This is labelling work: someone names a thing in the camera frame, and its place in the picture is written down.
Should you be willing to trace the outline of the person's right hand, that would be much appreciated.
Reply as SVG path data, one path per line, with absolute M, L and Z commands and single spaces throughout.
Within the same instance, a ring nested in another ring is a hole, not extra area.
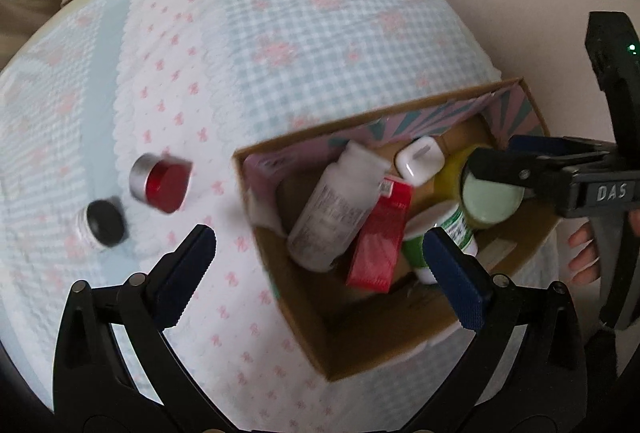
M 577 254 L 568 262 L 570 279 L 576 286 L 587 286 L 601 277 L 601 261 L 594 231 L 589 221 L 578 227 L 567 238 L 570 249 L 578 249 Z

